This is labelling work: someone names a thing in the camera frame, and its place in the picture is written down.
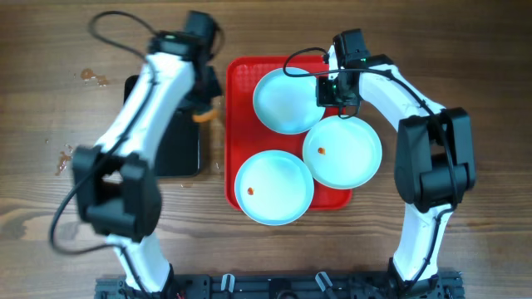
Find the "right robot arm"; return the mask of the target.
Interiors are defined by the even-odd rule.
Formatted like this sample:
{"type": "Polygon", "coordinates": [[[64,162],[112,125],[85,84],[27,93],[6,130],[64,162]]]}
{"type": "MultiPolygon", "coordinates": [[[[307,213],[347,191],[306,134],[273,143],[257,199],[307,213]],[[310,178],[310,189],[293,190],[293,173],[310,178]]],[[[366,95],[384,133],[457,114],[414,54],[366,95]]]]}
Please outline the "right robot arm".
{"type": "Polygon", "coordinates": [[[449,218],[476,179],[470,117],[409,83],[386,55],[371,55],[359,29],[337,34],[323,57],[318,104],[373,105],[397,131],[394,179],[406,204],[401,240],[389,263],[398,298],[439,294],[437,256],[449,218]]]}

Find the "light blue plate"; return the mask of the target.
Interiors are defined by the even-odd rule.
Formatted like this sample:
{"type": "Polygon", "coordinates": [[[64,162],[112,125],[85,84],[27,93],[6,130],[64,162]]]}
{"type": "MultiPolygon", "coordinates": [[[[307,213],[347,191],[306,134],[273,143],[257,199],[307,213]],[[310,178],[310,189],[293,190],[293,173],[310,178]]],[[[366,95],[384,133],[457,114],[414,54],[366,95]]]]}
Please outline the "light blue plate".
{"type": "Polygon", "coordinates": [[[265,150],[239,168],[234,193],[242,211],[257,223],[289,224],[307,212],[313,201],[314,180],[294,154],[265,150]]]}
{"type": "Polygon", "coordinates": [[[287,72],[302,77],[287,76],[282,68],[263,76],[254,88],[253,108],[261,123],[283,135],[297,135],[310,130],[324,116],[318,106],[317,79],[297,67],[287,72]]]}
{"type": "Polygon", "coordinates": [[[333,115],[320,120],[305,136],[303,161],[320,184],[355,189],[378,171],[382,144],[364,120],[333,115]]]}

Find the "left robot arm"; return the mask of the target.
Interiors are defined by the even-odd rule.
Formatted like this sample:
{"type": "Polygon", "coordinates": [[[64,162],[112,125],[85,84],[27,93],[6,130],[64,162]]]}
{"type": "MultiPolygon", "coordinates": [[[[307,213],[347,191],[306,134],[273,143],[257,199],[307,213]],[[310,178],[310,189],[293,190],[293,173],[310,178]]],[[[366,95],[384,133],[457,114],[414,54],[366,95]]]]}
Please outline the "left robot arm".
{"type": "Polygon", "coordinates": [[[162,197],[155,176],[160,142],[175,112],[190,108],[196,122],[214,118],[221,96],[214,40],[222,32],[204,12],[189,12],[181,32],[154,32],[145,64],[120,114],[91,147],[73,155],[81,221],[105,236],[126,272],[124,297],[176,298],[179,287],[155,227],[162,197]]]}

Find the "green orange sponge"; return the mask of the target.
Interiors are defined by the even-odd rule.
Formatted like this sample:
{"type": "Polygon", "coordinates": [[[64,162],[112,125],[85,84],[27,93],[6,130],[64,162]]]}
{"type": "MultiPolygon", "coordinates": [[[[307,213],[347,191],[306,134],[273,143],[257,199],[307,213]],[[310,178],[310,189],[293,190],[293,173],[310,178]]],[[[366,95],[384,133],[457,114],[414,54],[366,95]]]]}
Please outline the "green orange sponge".
{"type": "Polygon", "coordinates": [[[196,110],[192,114],[192,121],[195,123],[204,123],[217,119],[219,111],[215,108],[208,108],[206,110],[196,110]]]}

